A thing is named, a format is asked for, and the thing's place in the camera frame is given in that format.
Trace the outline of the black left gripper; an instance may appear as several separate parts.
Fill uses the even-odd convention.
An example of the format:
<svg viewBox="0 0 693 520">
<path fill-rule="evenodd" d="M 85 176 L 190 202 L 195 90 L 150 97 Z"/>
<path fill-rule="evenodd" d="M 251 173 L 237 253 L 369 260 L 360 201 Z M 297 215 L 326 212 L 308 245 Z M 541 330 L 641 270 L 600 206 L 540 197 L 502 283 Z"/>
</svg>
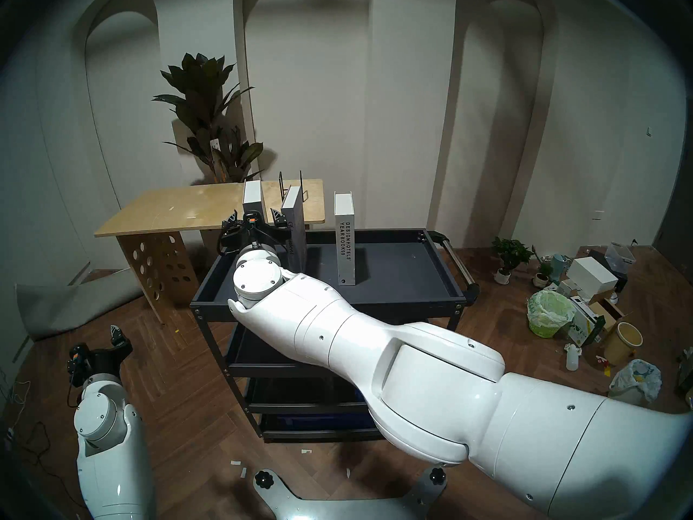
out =
<svg viewBox="0 0 693 520">
<path fill-rule="evenodd" d="M 79 343 L 69 350 L 68 374 L 72 386 L 99 380 L 122 384 L 120 365 L 132 353 L 132 344 L 116 325 L 110 325 L 110 335 L 111 348 L 91 350 L 85 343 Z"/>
</svg>

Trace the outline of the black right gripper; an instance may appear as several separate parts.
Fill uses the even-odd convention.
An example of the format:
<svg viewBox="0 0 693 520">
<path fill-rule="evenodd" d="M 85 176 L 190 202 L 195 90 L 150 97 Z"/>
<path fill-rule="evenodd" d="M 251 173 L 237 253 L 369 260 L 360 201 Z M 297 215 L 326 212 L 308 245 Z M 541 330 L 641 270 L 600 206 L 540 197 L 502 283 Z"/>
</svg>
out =
<svg viewBox="0 0 693 520">
<path fill-rule="evenodd" d="M 245 213 L 241 219 L 234 210 L 227 220 L 222 222 L 218 236 L 218 253 L 233 254 L 251 246 L 260 248 L 261 244 L 269 245 L 270 250 L 288 243 L 288 221 L 284 214 L 271 208 L 273 225 L 266 223 L 260 213 Z"/>
</svg>

